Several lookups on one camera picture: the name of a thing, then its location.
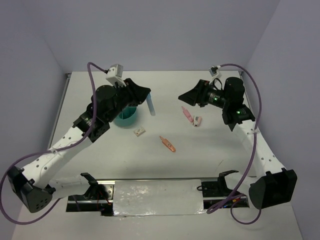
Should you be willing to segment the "blue highlighter marker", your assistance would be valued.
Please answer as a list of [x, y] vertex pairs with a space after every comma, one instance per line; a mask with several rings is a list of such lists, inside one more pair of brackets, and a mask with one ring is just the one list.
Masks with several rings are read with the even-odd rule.
[[148, 106], [148, 110], [151, 116], [155, 116], [156, 115], [156, 111], [153, 105], [153, 101], [152, 101], [152, 96], [149, 93], [147, 98], [146, 98], [146, 102], [147, 102], [147, 106]]

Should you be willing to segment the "white eraser box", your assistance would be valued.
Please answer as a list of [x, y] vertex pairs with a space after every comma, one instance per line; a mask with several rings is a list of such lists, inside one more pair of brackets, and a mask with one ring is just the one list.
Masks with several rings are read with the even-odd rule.
[[146, 130], [143, 127], [139, 127], [137, 129], [135, 129], [133, 132], [137, 137], [139, 137], [142, 134], [144, 134], [146, 132]]

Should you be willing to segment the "orange utility cutter pen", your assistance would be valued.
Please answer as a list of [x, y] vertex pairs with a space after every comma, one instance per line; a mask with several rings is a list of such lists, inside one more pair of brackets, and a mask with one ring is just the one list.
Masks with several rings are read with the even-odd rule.
[[159, 137], [161, 139], [161, 142], [173, 153], [176, 152], [176, 148], [170, 143], [169, 140], [167, 140], [166, 138], [160, 136]]

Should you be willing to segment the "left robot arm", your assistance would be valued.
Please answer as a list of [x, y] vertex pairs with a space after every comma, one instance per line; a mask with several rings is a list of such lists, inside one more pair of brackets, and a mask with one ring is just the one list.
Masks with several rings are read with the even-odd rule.
[[19, 197], [30, 213], [37, 213], [51, 200], [82, 195], [91, 200], [104, 187], [89, 173], [54, 179], [54, 176], [71, 159], [93, 144], [110, 129], [112, 122], [127, 106], [142, 104], [150, 88], [134, 83], [130, 78], [124, 85], [102, 85], [91, 97], [86, 111], [74, 122], [72, 127], [56, 142], [46, 154], [39, 154], [31, 163], [22, 168], [13, 166], [7, 172], [13, 192]]

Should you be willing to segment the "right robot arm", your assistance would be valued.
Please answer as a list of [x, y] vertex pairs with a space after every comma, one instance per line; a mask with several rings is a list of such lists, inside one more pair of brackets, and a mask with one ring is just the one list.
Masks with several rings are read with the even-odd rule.
[[225, 125], [236, 134], [243, 147], [250, 153], [251, 167], [256, 176], [237, 170], [221, 172], [217, 190], [223, 196], [231, 193], [244, 194], [249, 205], [258, 210], [291, 201], [298, 180], [292, 169], [286, 169], [277, 159], [260, 133], [258, 119], [244, 104], [245, 87], [238, 77], [229, 77], [221, 89], [213, 81], [199, 80], [194, 88], [181, 94], [178, 99], [190, 106], [213, 105], [222, 110]]

